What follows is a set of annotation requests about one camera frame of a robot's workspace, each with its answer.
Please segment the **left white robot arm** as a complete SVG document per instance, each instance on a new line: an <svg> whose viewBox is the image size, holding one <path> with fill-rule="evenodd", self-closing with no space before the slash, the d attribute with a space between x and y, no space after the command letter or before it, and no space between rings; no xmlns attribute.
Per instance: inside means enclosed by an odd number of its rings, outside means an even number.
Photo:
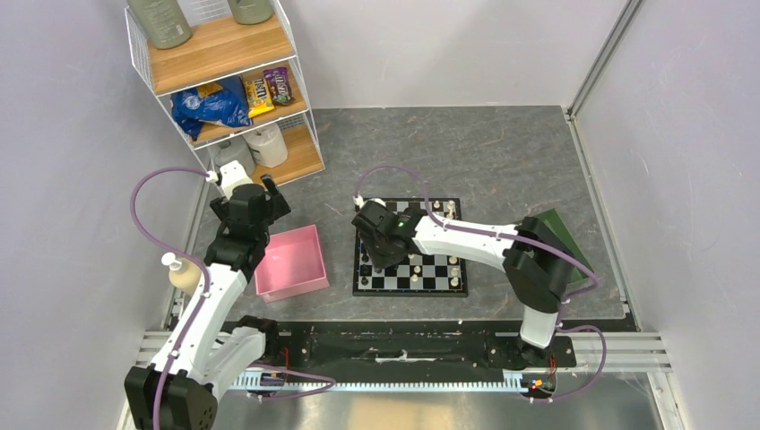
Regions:
<svg viewBox="0 0 760 430"><path fill-rule="evenodd" d="M281 354L276 323L245 317L221 346L215 345L232 305L253 278L270 243L269 227L290 207L272 176L255 183L242 165L231 161L219 170L192 173L218 185L223 193L211 203L220 230L203 260L161 242L142 224L136 209L141 188L163 174L142 178L130 198L137 229L160 248L187 259L201 271L187 309L159 352L145 367L133 366L125 377L125 394L138 429L210 429L218 405L233 382L254 363L269 366Z"/></svg>

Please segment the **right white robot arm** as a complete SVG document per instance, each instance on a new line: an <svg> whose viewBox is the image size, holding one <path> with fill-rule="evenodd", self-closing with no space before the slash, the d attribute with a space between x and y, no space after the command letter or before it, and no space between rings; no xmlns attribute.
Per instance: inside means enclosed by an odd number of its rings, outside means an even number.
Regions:
<svg viewBox="0 0 760 430"><path fill-rule="evenodd" d="M503 272L523 306L519 358L527 366L541 366L552 357L574 257L540 219L484 225L440 218L419 208L397 213L377 198L357 197L354 203L352 224L377 268L395 265L408 254L441 254Z"/></svg>

